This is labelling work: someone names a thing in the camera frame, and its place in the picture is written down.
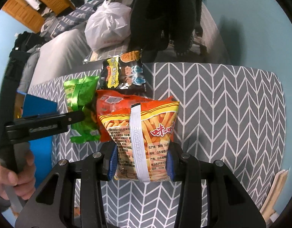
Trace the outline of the person's left hand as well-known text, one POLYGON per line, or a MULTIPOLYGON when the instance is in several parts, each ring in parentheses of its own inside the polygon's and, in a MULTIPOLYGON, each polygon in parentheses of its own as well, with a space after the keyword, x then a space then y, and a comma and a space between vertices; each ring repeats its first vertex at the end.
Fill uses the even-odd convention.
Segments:
POLYGON ((35 192, 35 163, 34 155, 29 150, 25 155, 26 165, 23 171, 19 174, 3 167, 0 163, 0 197, 5 200, 9 200, 5 186, 12 186, 14 188, 15 194, 21 197, 23 200, 28 200, 32 194, 35 192))

